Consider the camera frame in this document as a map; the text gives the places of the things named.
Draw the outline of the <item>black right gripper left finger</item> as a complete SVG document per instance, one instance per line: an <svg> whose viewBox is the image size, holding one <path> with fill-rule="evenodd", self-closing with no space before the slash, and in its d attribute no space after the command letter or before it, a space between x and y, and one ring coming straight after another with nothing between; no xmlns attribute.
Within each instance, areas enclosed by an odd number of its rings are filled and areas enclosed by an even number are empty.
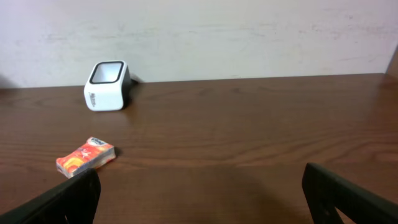
<svg viewBox="0 0 398 224"><path fill-rule="evenodd" d="M88 169L1 215L1 223L93 223L100 199L97 172Z"/></svg>

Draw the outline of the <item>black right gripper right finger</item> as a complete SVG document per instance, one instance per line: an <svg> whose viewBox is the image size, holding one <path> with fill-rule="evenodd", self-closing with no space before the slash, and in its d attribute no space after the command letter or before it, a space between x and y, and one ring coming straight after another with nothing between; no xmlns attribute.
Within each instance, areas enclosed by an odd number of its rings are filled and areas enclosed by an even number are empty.
<svg viewBox="0 0 398 224"><path fill-rule="evenodd" d="M397 223L397 204L318 164L305 166L302 189L314 223L342 223L338 211L355 223Z"/></svg>

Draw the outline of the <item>orange tissue pack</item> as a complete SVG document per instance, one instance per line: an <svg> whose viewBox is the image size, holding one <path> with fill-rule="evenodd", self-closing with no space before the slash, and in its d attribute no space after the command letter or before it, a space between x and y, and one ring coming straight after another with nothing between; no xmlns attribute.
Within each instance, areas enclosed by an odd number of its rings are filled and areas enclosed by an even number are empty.
<svg viewBox="0 0 398 224"><path fill-rule="evenodd" d="M115 147L98 138L90 137L71 154L56 159L56 168L67 178L93 168L97 169L116 158Z"/></svg>

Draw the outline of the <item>white barcode scanner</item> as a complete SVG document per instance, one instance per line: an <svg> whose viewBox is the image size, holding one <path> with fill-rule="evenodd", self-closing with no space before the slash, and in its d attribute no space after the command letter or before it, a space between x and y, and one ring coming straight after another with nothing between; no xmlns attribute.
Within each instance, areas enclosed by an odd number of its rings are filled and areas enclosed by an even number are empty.
<svg viewBox="0 0 398 224"><path fill-rule="evenodd" d="M92 111L117 111L130 99L132 79L123 60L97 63L85 84L83 93Z"/></svg>

